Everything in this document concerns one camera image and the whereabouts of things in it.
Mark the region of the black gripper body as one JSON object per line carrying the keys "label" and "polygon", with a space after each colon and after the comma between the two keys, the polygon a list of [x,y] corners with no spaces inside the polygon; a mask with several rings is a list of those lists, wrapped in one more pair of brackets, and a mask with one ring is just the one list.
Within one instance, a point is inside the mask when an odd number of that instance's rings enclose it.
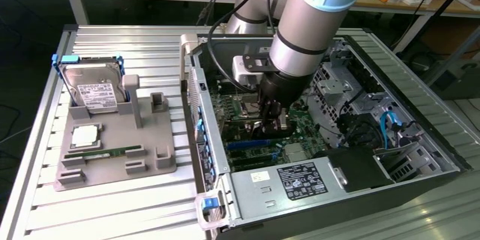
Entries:
{"label": "black gripper body", "polygon": [[259,102],[264,106],[268,102],[279,103],[281,108],[289,108],[299,100],[311,83],[311,75],[289,76],[281,72],[264,73],[260,81]]}

